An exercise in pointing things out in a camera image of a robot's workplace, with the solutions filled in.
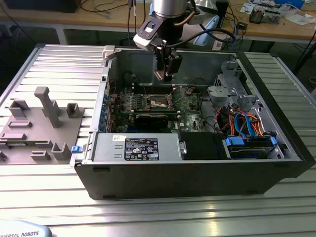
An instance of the wooden desk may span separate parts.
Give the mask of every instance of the wooden desk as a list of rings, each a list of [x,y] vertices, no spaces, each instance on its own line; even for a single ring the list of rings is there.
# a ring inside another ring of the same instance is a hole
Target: wooden desk
[[[57,32],[61,44],[67,44],[65,29],[78,30],[96,30],[96,31],[127,31],[127,6],[119,7],[110,11],[111,19],[98,15],[94,12],[87,12],[80,7],[75,13],[62,13],[50,11],[32,11],[32,10],[11,10],[3,3],[8,14],[13,17],[22,26],[47,27],[54,28]],[[239,21],[248,24],[245,39],[246,40],[263,40],[263,41],[281,41],[281,42],[297,42],[307,43],[313,33],[314,24],[300,26],[290,22],[284,18],[279,24],[253,24],[248,20],[249,15],[240,13],[241,6],[247,0],[231,0],[231,6]],[[104,0],[96,0],[96,3],[104,3]],[[114,4],[103,6],[111,8],[114,6],[125,4],[126,0],[118,0]],[[93,10],[92,2],[89,0],[84,4],[86,9]],[[149,13],[149,4],[146,4],[146,14]],[[304,5],[303,10],[316,11],[316,6]],[[143,21],[143,4],[137,4],[137,27],[140,27]],[[13,25],[14,23],[0,9],[0,24]],[[133,32],[134,17],[133,13],[130,20],[131,31]],[[231,31],[229,22],[225,20],[223,28]]]
[[[312,38],[315,32],[315,24],[306,24],[301,26],[284,18],[281,18],[281,21],[278,24],[250,23],[249,14],[240,12],[240,9],[245,2],[247,2],[247,0],[231,0],[231,7],[234,11],[234,15],[239,21],[248,24],[246,34],[244,36],[245,39],[282,42],[306,42]],[[302,10],[315,11],[316,6],[304,4]],[[228,20],[224,21],[223,28],[229,31],[232,30]]]
[[[53,11],[34,11],[34,10],[12,10],[8,9],[0,0],[1,4],[7,13],[17,21],[21,26],[34,26],[54,28],[57,32],[61,44],[67,44],[64,29],[77,30],[96,30],[96,31],[120,31],[127,32],[127,13],[128,7],[122,6],[110,11],[111,18],[96,14],[95,12],[88,12],[80,7],[75,13],[63,13]],[[104,3],[104,0],[96,0],[98,3]],[[108,9],[118,5],[126,4],[126,0],[118,0],[113,4],[99,7],[100,9]],[[137,3],[137,23],[140,27],[144,19],[143,4]],[[93,10],[92,1],[84,4],[84,7]],[[146,15],[149,13],[150,4],[146,4]],[[7,17],[7,15],[0,9],[0,24],[14,25],[14,23]],[[130,28],[133,32],[134,28],[134,9],[132,9]]]

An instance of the blue clip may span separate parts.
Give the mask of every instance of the blue clip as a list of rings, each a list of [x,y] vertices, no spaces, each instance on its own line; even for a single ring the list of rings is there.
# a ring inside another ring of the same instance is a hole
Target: blue clip
[[[71,147],[71,153],[72,154],[83,153],[82,147],[81,146],[73,146],[73,147]]]
[[[277,146],[277,140],[276,140],[275,137],[271,137],[271,142],[272,142],[272,145],[273,145],[274,147]]]
[[[228,137],[225,139],[226,145],[229,146],[244,146],[245,143],[241,137]]]

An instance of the green circuit board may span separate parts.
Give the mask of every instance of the green circuit board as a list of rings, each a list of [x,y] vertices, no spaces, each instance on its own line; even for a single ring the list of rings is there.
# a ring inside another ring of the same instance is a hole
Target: green circuit board
[[[138,132],[135,127],[137,114],[168,116],[167,127],[155,131],[159,133],[206,131],[205,122],[199,111],[199,103],[199,93],[187,87],[177,88],[171,95],[135,94],[130,88],[126,88],[118,94],[113,106],[113,132]]]

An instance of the power supply label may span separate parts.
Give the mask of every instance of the power supply label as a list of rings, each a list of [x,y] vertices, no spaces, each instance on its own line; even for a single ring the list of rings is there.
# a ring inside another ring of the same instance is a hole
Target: power supply label
[[[157,138],[126,138],[125,160],[146,161],[159,160]]]

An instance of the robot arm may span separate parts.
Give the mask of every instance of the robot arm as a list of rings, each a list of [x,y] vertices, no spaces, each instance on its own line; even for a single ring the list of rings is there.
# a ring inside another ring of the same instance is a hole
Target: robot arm
[[[187,0],[153,0],[153,7],[153,14],[140,27],[134,41],[139,48],[154,52],[157,78],[171,81],[182,57],[165,46],[181,38],[183,26],[196,14],[196,5],[193,0],[190,4]]]

